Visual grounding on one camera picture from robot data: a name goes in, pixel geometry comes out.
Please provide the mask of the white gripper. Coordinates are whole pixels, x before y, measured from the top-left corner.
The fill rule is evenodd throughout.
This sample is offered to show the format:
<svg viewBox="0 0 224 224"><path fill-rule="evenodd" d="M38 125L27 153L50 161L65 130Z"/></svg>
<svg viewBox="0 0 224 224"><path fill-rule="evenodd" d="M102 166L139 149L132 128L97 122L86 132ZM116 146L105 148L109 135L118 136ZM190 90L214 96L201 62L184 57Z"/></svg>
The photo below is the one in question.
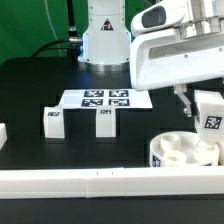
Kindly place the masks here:
<svg viewBox="0 0 224 224"><path fill-rule="evenodd" d="M185 84L224 77L224 20L220 32L182 39L176 28L142 34L130 48L131 85L137 91L174 86L192 116Z"/></svg>

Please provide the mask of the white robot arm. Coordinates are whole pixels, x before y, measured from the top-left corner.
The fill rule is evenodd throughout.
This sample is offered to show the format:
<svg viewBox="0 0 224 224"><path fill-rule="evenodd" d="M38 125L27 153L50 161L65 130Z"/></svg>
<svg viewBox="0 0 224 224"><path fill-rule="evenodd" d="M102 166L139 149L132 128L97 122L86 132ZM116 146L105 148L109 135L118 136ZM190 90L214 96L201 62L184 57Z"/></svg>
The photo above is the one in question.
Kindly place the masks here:
<svg viewBox="0 0 224 224"><path fill-rule="evenodd" d="M186 85L224 79L224 0L156 0L125 27L125 0L88 0L79 62L96 71L130 68L137 91L172 86L191 112Z"/></svg>

